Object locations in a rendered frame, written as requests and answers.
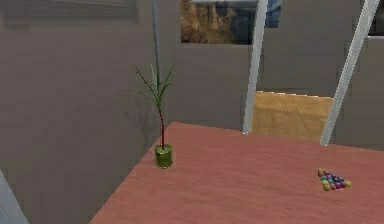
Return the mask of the dark framed picture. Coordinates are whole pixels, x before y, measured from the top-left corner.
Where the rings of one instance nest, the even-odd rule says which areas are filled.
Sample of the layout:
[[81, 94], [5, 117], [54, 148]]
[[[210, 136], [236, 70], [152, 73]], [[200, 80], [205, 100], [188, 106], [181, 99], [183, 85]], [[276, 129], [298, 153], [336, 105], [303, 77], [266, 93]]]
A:
[[380, 0], [378, 4], [368, 35], [384, 36], [384, 0]]

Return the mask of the framed canyon landscape picture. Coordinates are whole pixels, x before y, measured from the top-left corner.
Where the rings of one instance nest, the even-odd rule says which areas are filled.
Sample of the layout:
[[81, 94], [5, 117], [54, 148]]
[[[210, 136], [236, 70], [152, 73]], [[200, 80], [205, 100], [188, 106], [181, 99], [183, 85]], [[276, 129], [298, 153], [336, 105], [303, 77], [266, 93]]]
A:
[[180, 0], [181, 42], [251, 45], [259, 0]]

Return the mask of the triangle of coloured balls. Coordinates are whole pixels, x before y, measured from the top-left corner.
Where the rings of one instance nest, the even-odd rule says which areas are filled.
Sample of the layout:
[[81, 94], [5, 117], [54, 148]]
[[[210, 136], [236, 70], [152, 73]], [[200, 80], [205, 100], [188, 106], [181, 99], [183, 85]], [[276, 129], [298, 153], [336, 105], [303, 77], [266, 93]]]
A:
[[327, 169], [318, 168], [316, 172], [324, 191], [344, 189], [352, 186], [351, 181], [335, 175]]

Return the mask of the green potted house plant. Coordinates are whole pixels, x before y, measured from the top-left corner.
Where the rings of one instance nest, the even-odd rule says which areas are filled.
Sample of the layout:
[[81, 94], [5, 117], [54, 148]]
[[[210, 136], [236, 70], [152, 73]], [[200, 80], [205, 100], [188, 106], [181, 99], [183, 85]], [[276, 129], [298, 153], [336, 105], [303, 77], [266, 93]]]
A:
[[151, 68], [152, 81], [148, 82], [137, 67], [133, 68], [134, 72], [140, 77], [147, 87], [149, 93], [143, 93], [138, 91], [138, 94], [146, 96], [150, 99], [156, 106], [157, 112], [160, 118], [160, 128], [161, 128], [161, 139], [160, 143], [157, 144], [154, 148], [155, 153], [155, 165], [160, 169], [170, 168], [173, 164], [172, 157], [172, 146], [165, 142], [165, 124], [163, 116], [163, 98], [165, 96], [166, 90], [172, 85], [171, 81], [174, 77], [174, 66], [171, 66], [170, 71], [163, 83], [159, 81], [157, 73], [154, 71], [154, 68]]

